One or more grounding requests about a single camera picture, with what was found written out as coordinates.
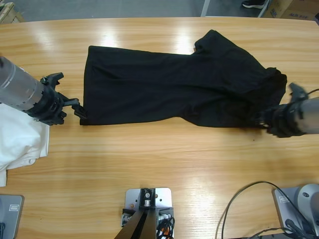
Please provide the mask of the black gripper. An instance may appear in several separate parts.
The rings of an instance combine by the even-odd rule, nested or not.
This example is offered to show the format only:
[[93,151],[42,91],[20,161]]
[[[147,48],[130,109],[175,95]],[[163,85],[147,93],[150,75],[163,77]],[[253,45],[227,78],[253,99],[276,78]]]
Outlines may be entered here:
[[301,103],[298,101],[306,99],[306,91],[295,83],[290,83],[289,88],[291,89],[290,103],[278,105],[257,114],[257,125],[278,138],[305,134],[298,127],[295,117],[303,116],[300,111]]
[[40,79],[37,86],[43,86],[40,100],[28,109],[26,113],[34,120],[42,122],[46,125],[64,124],[64,118],[67,114],[62,110],[65,106],[71,106],[74,114],[81,120],[87,119],[87,112],[80,105],[77,98],[62,100],[55,91],[55,87],[59,85],[59,80],[64,78],[62,72],[53,73]]

